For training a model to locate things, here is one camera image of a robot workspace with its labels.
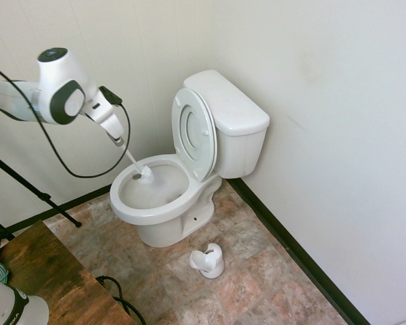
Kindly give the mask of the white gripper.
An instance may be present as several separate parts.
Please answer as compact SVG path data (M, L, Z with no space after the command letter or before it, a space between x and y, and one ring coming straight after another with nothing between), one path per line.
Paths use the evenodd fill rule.
M94 98L85 102L83 113L101 126L115 145L124 148L125 141L122 138L122 125L114 113L113 105L103 94L96 94Z

